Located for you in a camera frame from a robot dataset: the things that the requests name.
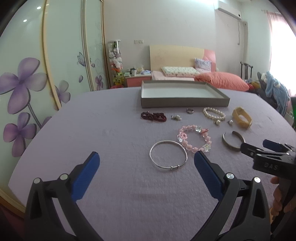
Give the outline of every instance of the gray box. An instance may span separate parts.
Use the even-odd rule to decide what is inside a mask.
[[[154,107],[220,107],[230,98],[205,82],[182,80],[142,81],[141,106]]]

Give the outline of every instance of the yellow watch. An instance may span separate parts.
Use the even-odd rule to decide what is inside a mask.
[[[240,115],[246,118],[247,121],[241,119]],[[237,122],[237,124],[242,127],[249,129],[252,125],[252,118],[249,116],[249,114],[241,107],[237,107],[233,110],[232,116],[234,120]]]

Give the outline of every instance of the blue gripper pad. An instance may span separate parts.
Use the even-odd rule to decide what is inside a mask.
[[[221,201],[223,198],[223,184],[199,151],[194,155],[194,165],[205,182],[212,197]]]
[[[85,164],[79,176],[77,176],[72,184],[71,198],[74,202],[83,198],[83,195],[85,194],[99,166],[100,156],[98,153],[95,153]]]
[[[282,146],[279,143],[276,143],[270,140],[264,140],[263,146],[275,152],[282,152]]]

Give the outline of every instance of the human hand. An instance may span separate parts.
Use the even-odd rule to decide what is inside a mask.
[[[278,184],[279,183],[279,178],[278,177],[273,177],[270,179],[270,182],[272,184]],[[279,186],[276,187],[274,190],[274,202],[272,204],[272,209],[271,209],[271,214],[273,216],[279,215],[279,212],[282,210],[283,205],[282,205],[282,193],[281,190],[279,189]],[[291,199],[291,201],[284,207],[284,213],[287,213],[289,211],[293,211],[296,208],[296,195]]]

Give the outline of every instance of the air conditioner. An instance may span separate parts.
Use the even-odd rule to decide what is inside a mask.
[[[239,10],[235,9],[234,7],[228,5],[227,3],[224,3],[222,1],[217,1],[214,3],[215,10],[220,10],[221,12],[224,12],[238,20],[242,19],[242,14]]]

